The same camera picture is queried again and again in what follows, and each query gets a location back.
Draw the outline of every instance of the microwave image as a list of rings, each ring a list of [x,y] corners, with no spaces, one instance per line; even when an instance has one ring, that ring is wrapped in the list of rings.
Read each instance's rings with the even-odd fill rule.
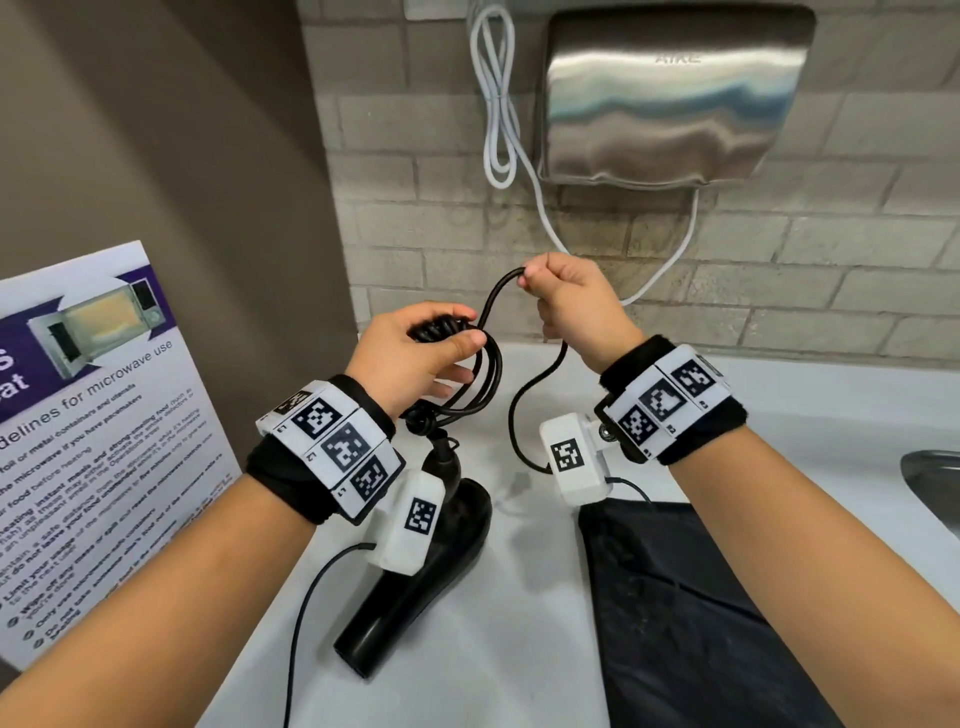
[[[102,296],[28,322],[57,371],[70,379],[98,356],[166,321],[150,282],[136,280]]]

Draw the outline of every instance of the coiled white cable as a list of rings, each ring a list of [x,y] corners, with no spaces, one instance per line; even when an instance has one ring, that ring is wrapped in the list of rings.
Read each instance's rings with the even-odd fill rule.
[[[493,41],[493,32],[490,27],[491,18],[499,18],[503,23],[499,46],[495,45]],[[516,54],[514,19],[502,5],[490,4],[484,7],[480,3],[471,2],[468,23],[473,71],[476,73],[477,83],[480,84],[480,92],[483,94],[487,105],[487,136],[483,148],[483,165],[487,180],[496,189],[507,189],[516,179],[516,163],[519,160],[530,177],[530,184],[533,185],[537,212],[540,214],[543,229],[551,242],[557,247],[557,250],[569,254],[570,251],[550,223],[543,202],[543,189],[540,186],[540,179],[537,177],[537,171],[520,142],[519,118],[516,114],[514,102],[510,98],[510,77],[514,70]],[[483,37],[482,49],[480,46],[481,36]],[[503,134],[503,146],[507,153],[505,162],[500,160],[498,149],[501,133]],[[643,284],[640,290],[620,303],[625,306],[630,305],[642,297],[684,254],[693,239],[693,232],[696,230],[699,197],[699,190],[694,189],[690,223],[680,247]]]

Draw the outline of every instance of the forearm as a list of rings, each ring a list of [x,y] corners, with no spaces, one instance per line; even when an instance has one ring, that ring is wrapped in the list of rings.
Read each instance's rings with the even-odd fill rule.
[[[671,473],[846,725],[957,724],[960,617],[866,526],[746,427]]]
[[[193,725],[315,526],[248,476],[0,696],[0,725]]]

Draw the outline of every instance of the person's right arm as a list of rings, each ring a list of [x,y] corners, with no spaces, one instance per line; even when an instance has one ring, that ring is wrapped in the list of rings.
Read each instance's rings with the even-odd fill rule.
[[[643,341],[588,260],[538,256],[520,285],[597,374]],[[746,426],[670,472],[845,725],[960,725],[960,615],[858,519]]]

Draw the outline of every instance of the white countertop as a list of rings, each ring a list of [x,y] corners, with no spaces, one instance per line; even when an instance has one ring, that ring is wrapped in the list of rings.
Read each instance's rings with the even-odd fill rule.
[[[507,345],[493,405],[450,429],[464,475],[491,493],[494,514],[474,569],[410,628],[370,683],[332,644],[375,581],[362,554],[331,569],[300,634],[293,726],[606,726],[586,567],[573,511],[552,478],[528,473],[506,434],[513,393],[556,355],[546,345]],[[917,449],[960,449],[960,375],[713,357],[751,412],[751,424],[899,552],[960,610],[960,540],[908,491],[900,458]],[[546,462],[543,420],[590,412],[601,395],[572,354],[522,401],[521,444]],[[396,447],[416,467],[428,452],[406,433]],[[654,500],[685,500],[659,465],[617,454],[612,470]],[[635,498],[617,486],[615,497]],[[364,528],[333,519],[319,529],[237,660],[200,725],[280,725],[293,622],[307,585]]]

